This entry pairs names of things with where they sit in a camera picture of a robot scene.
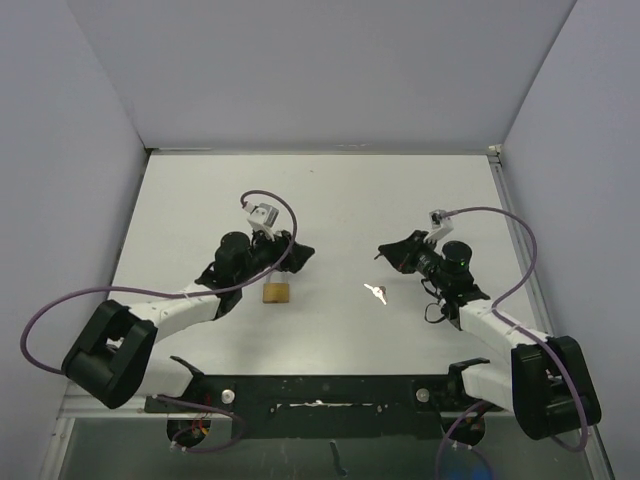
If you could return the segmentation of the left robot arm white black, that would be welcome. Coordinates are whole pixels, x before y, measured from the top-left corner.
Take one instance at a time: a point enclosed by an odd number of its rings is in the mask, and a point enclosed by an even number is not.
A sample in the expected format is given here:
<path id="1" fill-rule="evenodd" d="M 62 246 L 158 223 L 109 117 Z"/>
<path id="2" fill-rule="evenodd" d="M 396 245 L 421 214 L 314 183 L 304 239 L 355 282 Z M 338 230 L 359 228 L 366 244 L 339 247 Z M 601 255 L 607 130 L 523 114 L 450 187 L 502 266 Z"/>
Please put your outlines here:
<path id="1" fill-rule="evenodd" d="M 99 304 L 66 354 L 65 377 L 110 409 L 124 405 L 143 386 L 154 345 L 198 323 L 228 314 L 252 278 L 273 267 L 295 274 L 315 254 L 286 230 L 224 235 L 213 261 L 176 299 L 126 306 Z"/>

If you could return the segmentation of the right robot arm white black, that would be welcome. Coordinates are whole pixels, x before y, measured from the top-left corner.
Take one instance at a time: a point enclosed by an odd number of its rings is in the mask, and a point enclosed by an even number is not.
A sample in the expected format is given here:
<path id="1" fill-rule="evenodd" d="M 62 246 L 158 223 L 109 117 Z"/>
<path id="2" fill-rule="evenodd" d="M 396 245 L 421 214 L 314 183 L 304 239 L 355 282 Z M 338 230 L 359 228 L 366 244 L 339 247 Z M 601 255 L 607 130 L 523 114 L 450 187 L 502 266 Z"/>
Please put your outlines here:
<path id="1" fill-rule="evenodd" d="M 471 271 L 472 249 L 449 241 L 437 250 L 425 231 L 383 244 L 378 254 L 401 274 L 418 273 L 442 317 L 481 340 L 501 360 L 477 358 L 449 367 L 445 395 L 459 409 L 483 400 L 513 413 L 524 433 L 540 440 L 602 419 L 582 349 L 569 337 L 530 329 L 495 309 Z"/>

